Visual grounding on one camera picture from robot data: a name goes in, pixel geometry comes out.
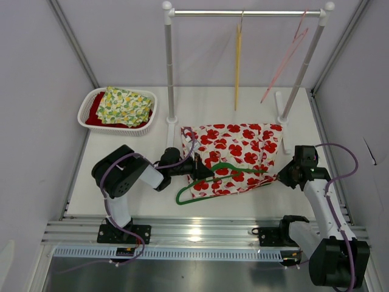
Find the green hanger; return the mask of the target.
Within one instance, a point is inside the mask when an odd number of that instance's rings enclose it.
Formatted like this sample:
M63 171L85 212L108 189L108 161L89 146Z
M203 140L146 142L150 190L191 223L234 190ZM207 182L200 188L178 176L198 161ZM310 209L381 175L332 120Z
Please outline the green hanger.
M178 191L176 204L183 206L219 196L238 195L277 180L276 174L269 173L266 166L247 169L220 162L212 166L211 171L214 175L210 178L189 179L189 185Z

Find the red poppy floral skirt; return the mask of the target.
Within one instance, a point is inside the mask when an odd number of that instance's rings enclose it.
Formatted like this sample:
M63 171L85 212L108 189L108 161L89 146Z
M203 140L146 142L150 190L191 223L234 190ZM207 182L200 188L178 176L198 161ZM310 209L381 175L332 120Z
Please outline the red poppy floral skirt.
M283 127L275 123L213 124L182 128L182 151L188 155L186 135L190 133L201 146L198 153L210 168L228 162L239 168L268 167L275 174L275 159L283 138Z

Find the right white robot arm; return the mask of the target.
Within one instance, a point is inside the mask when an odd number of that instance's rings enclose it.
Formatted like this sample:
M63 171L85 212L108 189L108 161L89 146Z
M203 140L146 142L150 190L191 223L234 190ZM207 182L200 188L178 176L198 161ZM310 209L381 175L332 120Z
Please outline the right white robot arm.
M358 240L342 215L334 178L318 166L317 148L295 146L292 161L278 172L277 179L286 187L299 187L313 210L318 231L305 217L285 216L278 229L284 245L294 242L309 260L309 275L315 286L335 291L353 291L362 286L370 258L370 247Z

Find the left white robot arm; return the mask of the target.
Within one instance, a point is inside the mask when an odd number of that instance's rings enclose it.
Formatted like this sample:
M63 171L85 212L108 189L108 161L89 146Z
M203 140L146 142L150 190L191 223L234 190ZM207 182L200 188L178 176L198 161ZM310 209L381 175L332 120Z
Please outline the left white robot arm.
M211 178L214 174L203 164L198 153L182 159L177 148L169 147L158 165L154 165L127 145L107 155L92 169L92 177L104 197L108 220L113 225L110 235L118 243L126 243L132 236L128 225L132 216L128 210L127 193L137 181L160 192L170 185L173 176L188 175L196 181Z

